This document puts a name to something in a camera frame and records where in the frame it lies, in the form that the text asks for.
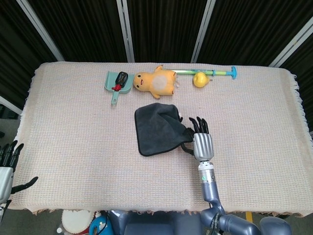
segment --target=gray towel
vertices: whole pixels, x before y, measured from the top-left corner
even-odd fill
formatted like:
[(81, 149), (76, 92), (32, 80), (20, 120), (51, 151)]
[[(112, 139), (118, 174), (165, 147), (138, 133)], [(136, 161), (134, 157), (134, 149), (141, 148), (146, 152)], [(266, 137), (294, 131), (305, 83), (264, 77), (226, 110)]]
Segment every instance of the gray towel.
[(138, 149), (148, 157), (169, 152), (193, 139), (175, 105), (154, 103), (135, 111)]

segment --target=yellow object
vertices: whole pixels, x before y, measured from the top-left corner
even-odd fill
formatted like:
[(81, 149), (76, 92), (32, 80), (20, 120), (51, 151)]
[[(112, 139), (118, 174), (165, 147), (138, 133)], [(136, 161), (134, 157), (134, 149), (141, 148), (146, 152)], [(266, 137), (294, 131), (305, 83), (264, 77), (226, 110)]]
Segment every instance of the yellow object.
[(253, 223), (253, 221), (252, 221), (252, 212), (246, 211), (246, 220), (251, 222), (251, 223)]
[(154, 98), (160, 99), (160, 95), (173, 95), (176, 73), (171, 70), (163, 70), (163, 65), (156, 68), (153, 73), (139, 72), (135, 74), (134, 86), (142, 92), (151, 92)]
[(198, 72), (194, 76), (194, 84), (196, 87), (204, 87), (206, 84), (208, 84), (210, 79), (205, 75), (204, 72)]

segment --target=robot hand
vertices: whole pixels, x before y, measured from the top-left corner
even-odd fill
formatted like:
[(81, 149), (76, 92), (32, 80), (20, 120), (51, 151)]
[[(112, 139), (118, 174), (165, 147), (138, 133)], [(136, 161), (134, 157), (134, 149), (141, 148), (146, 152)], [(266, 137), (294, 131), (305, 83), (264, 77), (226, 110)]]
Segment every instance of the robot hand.
[(0, 204), (6, 203), (4, 208), (0, 206), (0, 223), (5, 210), (11, 202), (9, 200), (10, 195), (32, 186), (38, 179), (38, 177), (34, 177), (25, 185), (12, 187), (14, 172), (19, 160), (20, 152), (24, 146), (24, 144), (20, 144), (13, 152), (17, 143), (17, 141), (14, 141), (11, 145), (5, 145), (3, 149), (0, 147)]
[(194, 155), (199, 162), (211, 160), (214, 156), (213, 143), (206, 121), (200, 117), (197, 117), (199, 124), (191, 117), (189, 120), (193, 123), (195, 129), (188, 128), (193, 137), (194, 150), (186, 148), (184, 144), (181, 147), (185, 152)]

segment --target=white woven tablecloth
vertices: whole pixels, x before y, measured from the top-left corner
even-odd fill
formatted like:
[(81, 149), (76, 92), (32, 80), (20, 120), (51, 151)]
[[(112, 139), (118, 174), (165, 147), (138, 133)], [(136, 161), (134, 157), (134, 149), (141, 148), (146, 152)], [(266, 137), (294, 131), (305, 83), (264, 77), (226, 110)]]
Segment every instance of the white woven tablecloth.
[[(198, 89), (179, 75), (173, 96), (156, 100), (132, 89), (111, 106), (108, 71), (153, 71), (153, 63), (43, 64), (36, 70), (16, 137), (25, 147), (14, 185), (37, 183), (12, 196), (11, 208), (201, 211), (198, 162), (180, 148), (142, 157), (134, 112), (174, 104), (208, 122), (213, 163), (226, 211), (313, 212), (313, 148), (294, 76), (284, 69), (237, 66), (237, 79), (216, 76)], [(171, 69), (230, 66), (164, 64)]]

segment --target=teal dustpan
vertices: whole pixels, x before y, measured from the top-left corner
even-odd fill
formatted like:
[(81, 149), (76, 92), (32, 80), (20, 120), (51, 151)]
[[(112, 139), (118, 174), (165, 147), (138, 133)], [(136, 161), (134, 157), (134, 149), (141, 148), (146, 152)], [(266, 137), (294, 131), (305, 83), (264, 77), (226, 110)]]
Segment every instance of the teal dustpan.
[(119, 94), (127, 94), (133, 86), (134, 74), (128, 74), (128, 79), (126, 81), (125, 86), (118, 92), (112, 90), (112, 87), (115, 87), (115, 81), (118, 74), (119, 74), (118, 72), (108, 72), (107, 80), (106, 83), (104, 84), (105, 89), (107, 89), (109, 92), (113, 92), (111, 100), (112, 105), (117, 104)]

